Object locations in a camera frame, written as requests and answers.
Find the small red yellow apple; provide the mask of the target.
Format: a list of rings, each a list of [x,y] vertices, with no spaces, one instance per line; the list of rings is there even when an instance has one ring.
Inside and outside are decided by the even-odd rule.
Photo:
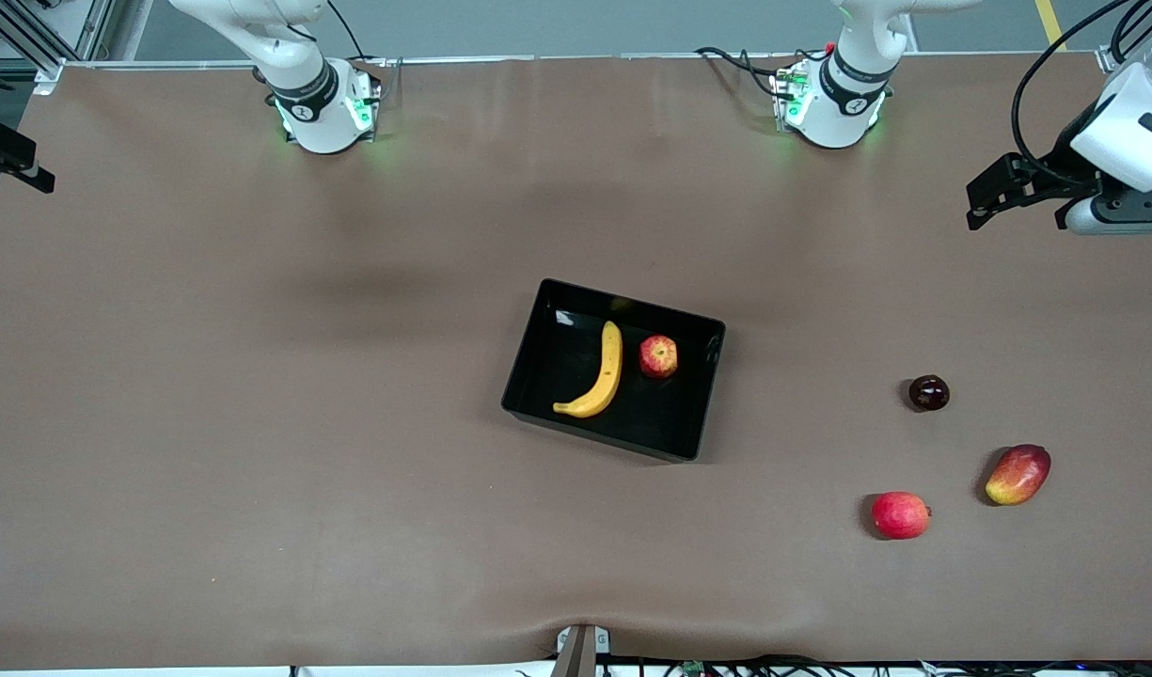
[[[679,348],[674,338],[651,335],[639,345],[639,368],[644,376],[666,380],[679,370]]]

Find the yellow banana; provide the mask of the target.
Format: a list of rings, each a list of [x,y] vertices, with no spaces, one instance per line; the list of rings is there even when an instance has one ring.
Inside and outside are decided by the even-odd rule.
[[[617,395],[623,373],[623,334],[617,324],[606,321],[601,333],[601,359],[596,381],[588,391],[571,401],[551,404],[551,411],[571,418],[592,418],[602,413]]]

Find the black plastic box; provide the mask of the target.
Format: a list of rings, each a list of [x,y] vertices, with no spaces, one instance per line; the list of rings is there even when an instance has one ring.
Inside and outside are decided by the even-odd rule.
[[[551,404],[578,398],[594,383],[606,321],[623,334],[617,395],[592,418],[554,413]],[[651,335],[677,342],[679,370],[666,380],[641,373],[639,345]],[[547,277],[535,295],[501,406],[537,427],[691,462],[700,452],[725,335],[725,324],[713,318]]]

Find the dark purple plum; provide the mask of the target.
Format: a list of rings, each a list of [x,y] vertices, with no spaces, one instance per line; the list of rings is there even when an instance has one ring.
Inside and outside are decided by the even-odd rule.
[[[952,388],[937,374],[923,374],[907,383],[905,400],[912,410],[934,412],[948,406],[952,400]]]

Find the red yellow mango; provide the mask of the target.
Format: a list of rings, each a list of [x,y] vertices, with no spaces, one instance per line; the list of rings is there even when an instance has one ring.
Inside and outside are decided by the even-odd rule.
[[[994,505],[1022,505],[1040,490],[1048,479],[1051,454],[1043,446],[1022,443],[1002,451],[985,484],[986,497]]]

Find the aluminium frame profile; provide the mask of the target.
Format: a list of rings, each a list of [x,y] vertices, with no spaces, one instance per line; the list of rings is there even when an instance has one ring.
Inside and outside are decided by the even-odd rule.
[[[0,89],[30,76],[41,88],[65,66],[107,58],[128,0],[0,0]]]

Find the metal clamp bracket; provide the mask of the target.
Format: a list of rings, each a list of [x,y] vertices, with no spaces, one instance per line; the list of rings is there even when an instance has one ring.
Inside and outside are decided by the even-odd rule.
[[[558,636],[558,659],[550,677],[611,677],[602,657],[611,656],[611,633],[601,626],[567,626]]]

